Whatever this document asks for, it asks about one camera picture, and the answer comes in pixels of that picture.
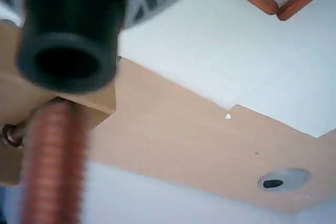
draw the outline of light wood surface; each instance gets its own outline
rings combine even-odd
[[[126,59],[115,88],[117,110],[94,131],[95,161],[288,214],[336,194],[336,132],[318,140],[242,106],[226,111]],[[259,190],[281,168],[307,169],[311,181]]]

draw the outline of black rubber nozzle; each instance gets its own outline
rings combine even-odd
[[[17,66],[34,84],[84,93],[116,72],[126,0],[25,0]]]

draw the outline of black hose end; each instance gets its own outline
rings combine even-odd
[[[108,48],[72,33],[23,37],[16,64],[33,84],[62,93],[95,91],[116,73],[117,35]]]

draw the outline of white ceiling panel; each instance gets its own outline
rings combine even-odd
[[[336,127],[334,3],[315,0],[281,22],[246,0],[181,0],[125,31],[120,53],[225,108],[320,136]]]

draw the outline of white wall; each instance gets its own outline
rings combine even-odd
[[[8,224],[18,224],[20,189],[7,194]],[[83,224],[296,224],[281,215],[194,189],[90,163]]]
[[[298,224],[335,224],[336,200],[303,211],[297,218]]]

